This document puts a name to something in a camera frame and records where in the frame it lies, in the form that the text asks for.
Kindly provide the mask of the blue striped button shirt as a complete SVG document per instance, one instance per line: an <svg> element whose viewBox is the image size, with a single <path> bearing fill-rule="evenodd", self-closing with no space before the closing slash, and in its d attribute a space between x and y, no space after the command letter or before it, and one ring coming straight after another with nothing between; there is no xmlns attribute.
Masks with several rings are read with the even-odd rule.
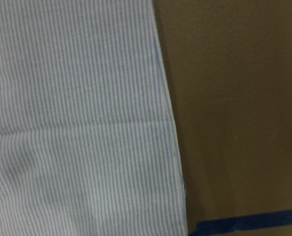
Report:
<svg viewBox="0 0 292 236"><path fill-rule="evenodd" d="M0 236L185 236L151 0L0 0Z"/></svg>

